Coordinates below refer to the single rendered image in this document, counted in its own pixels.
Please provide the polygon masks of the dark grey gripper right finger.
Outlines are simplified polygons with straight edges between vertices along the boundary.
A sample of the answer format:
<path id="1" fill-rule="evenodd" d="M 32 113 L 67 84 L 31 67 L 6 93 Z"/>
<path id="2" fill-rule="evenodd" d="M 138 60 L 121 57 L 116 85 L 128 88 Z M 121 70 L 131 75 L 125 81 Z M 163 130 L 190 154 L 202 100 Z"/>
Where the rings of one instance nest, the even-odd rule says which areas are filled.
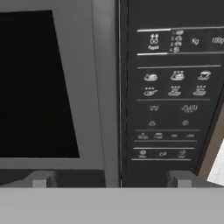
<path id="1" fill-rule="evenodd" d="M 167 186 L 177 188 L 218 187 L 217 184 L 206 181 L 190 171 L 169 171 Z"/>

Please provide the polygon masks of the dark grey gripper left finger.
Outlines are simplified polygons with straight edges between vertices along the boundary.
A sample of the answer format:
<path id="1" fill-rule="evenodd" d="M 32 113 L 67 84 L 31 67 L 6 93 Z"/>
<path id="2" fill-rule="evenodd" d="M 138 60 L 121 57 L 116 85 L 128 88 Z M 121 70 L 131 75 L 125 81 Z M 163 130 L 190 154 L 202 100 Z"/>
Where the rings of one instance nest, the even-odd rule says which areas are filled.
<path id="1" fill-rule="evenodd" d="M 47 188 L 56 187 L 56 172 L 55 171 L 34 171 L 26 178 L 13 181 L 9 184 L 5 184 L 5 187 L 20 187 L 20 188 Z"/>

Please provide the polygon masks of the black microwave oven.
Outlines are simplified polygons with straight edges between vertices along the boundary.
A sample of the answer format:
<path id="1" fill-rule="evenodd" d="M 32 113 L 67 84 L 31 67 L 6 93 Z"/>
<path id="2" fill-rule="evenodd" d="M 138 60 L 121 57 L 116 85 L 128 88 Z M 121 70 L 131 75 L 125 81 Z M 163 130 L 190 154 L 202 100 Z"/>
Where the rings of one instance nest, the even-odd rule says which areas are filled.
<path id="1" fill-rule="evenodd" d="M 224 104 L 224 0 L 120 0 L 121 181 L 198 173 Z"/>

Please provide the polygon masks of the grey microwave door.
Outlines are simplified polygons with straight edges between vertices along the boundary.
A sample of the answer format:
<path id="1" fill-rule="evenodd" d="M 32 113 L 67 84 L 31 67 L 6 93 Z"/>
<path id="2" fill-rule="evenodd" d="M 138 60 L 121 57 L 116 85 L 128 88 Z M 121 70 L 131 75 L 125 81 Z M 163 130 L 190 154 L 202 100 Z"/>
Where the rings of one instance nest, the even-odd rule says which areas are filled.
<path id="1" fill-rule="evenodd" d="M 117 1 L 0 0 L 0 187 L 117 187 Z"/>

